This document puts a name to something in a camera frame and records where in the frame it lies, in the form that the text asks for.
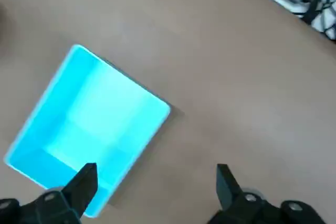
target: beige tabletop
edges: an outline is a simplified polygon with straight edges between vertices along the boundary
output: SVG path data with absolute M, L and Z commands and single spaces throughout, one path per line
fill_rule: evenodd
M 173 106 L 98 219 L 205 223 L 215 166 L 336 221 L 336 47 L 271 0 L 0 0 L 0 152 L 80 43 Z M 42 189 L 0 164 L 0 196 Z

